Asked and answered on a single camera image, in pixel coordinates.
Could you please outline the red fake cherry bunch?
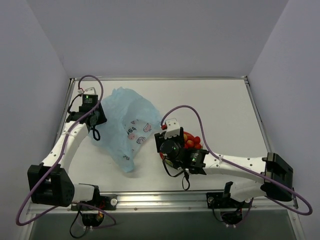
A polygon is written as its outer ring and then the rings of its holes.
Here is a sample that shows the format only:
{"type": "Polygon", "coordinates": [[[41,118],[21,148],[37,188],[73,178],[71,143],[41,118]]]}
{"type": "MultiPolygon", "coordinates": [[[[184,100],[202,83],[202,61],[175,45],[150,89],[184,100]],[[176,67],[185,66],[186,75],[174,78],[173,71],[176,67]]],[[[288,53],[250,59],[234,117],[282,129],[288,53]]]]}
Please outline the red fake cherry bunch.
{"type": "Polygon", "coordinates": [[[185,149],[197,149],[200,150],[203,148],[201,138],[199,136],[193,136],[188,132],[183,132],[184,138],[184,148],[185,149]]]}

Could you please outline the light blue plastic bag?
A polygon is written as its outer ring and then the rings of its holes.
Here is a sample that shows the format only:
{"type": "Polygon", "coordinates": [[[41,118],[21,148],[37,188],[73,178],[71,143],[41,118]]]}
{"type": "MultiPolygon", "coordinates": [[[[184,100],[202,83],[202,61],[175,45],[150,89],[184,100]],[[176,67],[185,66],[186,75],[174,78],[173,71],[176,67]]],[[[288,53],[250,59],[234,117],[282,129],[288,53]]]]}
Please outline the light blue plastic bag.
{"type": "Polygon", "coordinates": [[[125,173],[134,170],[134,157],[143,143],[160,131],[162,116],[146,98],[119,87],[101,101],[107,122],[96,127],[100,140],[92,143],[107,151],[125,173]]]}

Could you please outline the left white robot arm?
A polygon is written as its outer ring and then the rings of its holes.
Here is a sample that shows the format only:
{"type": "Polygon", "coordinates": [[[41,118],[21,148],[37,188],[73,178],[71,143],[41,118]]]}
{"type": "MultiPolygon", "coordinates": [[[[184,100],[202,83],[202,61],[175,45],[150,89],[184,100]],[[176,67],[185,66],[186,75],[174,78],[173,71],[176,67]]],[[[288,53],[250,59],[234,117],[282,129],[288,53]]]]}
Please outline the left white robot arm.
{"type": "Polygon", "coordinates": [[[34,204],[67,207],[79,202],[93,202],[99,196],[99,188],[88,183],[74,183],[68,172],[81,142],[89,135],[95,141],[101,139],[97,126],[107,118],[93,87],[82,95],[78,111],[70,111],[64,130],[47,157],[39,165],[31,165],[27,171],[34,204]]]}

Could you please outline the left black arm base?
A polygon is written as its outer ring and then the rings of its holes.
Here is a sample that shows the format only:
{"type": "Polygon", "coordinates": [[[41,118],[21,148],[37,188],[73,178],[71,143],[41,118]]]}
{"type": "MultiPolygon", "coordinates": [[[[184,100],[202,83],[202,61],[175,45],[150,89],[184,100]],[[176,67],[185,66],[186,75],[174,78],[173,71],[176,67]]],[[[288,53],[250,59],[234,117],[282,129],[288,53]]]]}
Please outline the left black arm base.
{"type": "Polygon", "coordinates": [[[75,239],[83,238],[88,232],[96,229],[106,229],[117,225],[117,220],[108,210],[115,210],[118,200],[110,196],[94,197],[89,202],[80,202],[71,205],[71,210],[76,211],[76,216],[72,221],[69,234],[75,239]],[[73,233],[73,228],[76,222],[81,220],[83,233],[76,235],[73,233]]]}

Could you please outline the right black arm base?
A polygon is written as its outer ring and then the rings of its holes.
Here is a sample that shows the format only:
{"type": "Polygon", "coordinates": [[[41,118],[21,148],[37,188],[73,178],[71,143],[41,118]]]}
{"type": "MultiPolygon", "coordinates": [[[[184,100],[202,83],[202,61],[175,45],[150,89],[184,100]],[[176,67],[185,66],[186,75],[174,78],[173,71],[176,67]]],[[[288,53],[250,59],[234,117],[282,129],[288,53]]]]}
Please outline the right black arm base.
{"type": "Polygon", "coordinates": [[[243,220],[242,209],[246,202],[238,202],[222,192],[207,192],[207,207],[212,210],[214,218],[228,226],[239,224],[243,220]]]}

